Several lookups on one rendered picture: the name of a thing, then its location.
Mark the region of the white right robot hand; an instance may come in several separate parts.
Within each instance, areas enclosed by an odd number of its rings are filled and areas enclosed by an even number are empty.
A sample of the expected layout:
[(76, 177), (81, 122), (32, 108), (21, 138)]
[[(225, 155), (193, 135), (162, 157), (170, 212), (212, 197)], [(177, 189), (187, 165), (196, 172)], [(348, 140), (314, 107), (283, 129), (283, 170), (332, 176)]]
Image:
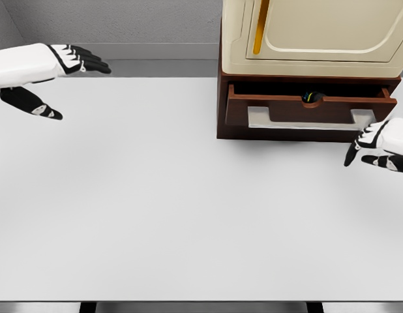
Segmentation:
[(390, 171), (403, 173), (403, 118), (395, 117), (371, 123), (359, 131), (351, 143), (344, 161), (348, 167), (360, 149), (381, 149), (382, 156), (365, 155), (361, 161)]

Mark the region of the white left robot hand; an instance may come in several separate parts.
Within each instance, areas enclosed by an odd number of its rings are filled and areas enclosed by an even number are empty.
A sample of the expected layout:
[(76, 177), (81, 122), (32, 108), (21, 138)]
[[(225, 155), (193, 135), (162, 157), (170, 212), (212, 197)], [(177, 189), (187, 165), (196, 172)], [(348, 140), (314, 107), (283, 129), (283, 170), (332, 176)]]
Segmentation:
[(0, 50), (0, 99), (30, 115), (62, 120), (63, 115), (24, 88), (77, 72), (112, 72), (99, 56), (73, 44), (36, 43)]

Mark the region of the brown wooden drawer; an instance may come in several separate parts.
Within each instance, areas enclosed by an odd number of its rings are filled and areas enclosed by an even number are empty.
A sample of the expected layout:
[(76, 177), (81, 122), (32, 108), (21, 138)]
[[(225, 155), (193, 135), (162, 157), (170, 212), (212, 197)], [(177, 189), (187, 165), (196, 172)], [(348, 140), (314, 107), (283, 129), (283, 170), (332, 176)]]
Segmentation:
[[(315, 103), (304, 103), (307, 91), (325, 94)], [(234, 82), (228, 89), (226, 124), (248, 125), (248, 107), (269, 108), (276, 122), (351, 123), (353, 109), (372, 110), (377, 121), (386, 118), (397, 101), (380, 85), (322, 83)]]

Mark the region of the cream cabinet door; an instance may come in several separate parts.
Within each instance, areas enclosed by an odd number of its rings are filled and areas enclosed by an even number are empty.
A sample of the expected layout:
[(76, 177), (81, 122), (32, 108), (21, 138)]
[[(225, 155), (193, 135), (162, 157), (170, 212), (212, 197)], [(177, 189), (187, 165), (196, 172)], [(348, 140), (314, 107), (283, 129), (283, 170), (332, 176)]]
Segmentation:
[(387, 63), (403, 47), (403, 0), (270, 0), (254, 55), (260, 3), (252, 12), (249, 59)]

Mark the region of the cream cabinet with brown base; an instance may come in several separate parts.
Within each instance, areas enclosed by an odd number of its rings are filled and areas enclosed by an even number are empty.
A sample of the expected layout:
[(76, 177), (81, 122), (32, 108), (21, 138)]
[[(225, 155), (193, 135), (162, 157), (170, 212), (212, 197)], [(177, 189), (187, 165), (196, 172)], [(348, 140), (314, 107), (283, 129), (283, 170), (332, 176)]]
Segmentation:
[(359, 130), (249, 128), (226, 124), (228, 89), (234, 82), (380, 85), (391, 98), (401, 81), (403, 47), (387, 63), (285, 61), (246, 56), (256, 0), (223, 0), (218, 64), (217, 137), (228, 140), (350, 142)]

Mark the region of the black switch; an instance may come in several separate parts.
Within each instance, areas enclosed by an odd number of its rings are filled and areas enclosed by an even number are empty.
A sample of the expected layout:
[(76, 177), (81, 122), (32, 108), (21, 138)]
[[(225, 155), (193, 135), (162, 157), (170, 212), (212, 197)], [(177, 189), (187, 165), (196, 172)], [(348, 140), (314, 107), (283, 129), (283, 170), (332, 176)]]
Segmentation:
[(317, 92), (317, 91), (307, 91), (301, 98), (304, 103), (315, 103), (323, 98), (325, 94)]

